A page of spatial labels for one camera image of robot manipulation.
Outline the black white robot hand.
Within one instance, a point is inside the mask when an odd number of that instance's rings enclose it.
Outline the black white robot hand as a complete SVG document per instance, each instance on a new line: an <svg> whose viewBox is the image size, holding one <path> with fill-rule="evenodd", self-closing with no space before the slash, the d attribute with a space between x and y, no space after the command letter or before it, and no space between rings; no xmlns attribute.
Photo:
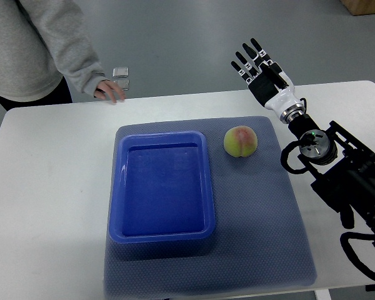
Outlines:
<svg viewBox="0 0 375 300"><path fill-rule="evenodd" d="M280 65L254 39L251 45L242 45L247 56L239 51L235 55L239 62L231 66L245 81L256 101L278 115L286 115L292 107L304 105L294 95L294 84Z"/></svg>

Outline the person's bare hand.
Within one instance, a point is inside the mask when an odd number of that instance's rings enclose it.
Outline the person's bare hand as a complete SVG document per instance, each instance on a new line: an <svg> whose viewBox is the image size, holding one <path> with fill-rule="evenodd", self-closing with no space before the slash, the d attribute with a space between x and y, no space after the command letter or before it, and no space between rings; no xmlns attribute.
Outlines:
<svg viewBox="0 0 375 300"><path fill-rule="evenodd" d="M112 103L116 104L118 101L126 99L125 92L118 84L113 81L103 80L100 81L94 91L94 97L100 100L109 98Z"/></svg>

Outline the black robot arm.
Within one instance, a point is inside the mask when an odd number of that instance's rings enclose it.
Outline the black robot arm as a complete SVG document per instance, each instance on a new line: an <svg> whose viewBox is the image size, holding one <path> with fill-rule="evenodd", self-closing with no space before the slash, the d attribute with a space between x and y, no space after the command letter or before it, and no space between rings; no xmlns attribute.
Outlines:
<svg viewBox="0 0 375 300"><path fill-rule="evenodd" d="M340 215L347 230L340 237L342 250L375 281L375 272L350 244L352 239L370 241L375 248L375 153L335 121L319 129L306 109L304 98L287 109L284 121L296 140L282 150L281 165L291 174L312 174L312 190Z"/></svg>

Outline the grey sweatshirt sleeve arm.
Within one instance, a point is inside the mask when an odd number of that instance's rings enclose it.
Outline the grey sweatshirt sleeve arm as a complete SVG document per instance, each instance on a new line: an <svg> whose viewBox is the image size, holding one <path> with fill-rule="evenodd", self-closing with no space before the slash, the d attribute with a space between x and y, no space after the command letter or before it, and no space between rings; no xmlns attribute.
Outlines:
<svg viewBox="0 0 375 300"><path fill-rule="evenodd" d="M19 1L19 5L42 39L56 69L79 92L94 97L99 83L106 77L86 33L80 7L74 1Z"/></svg>

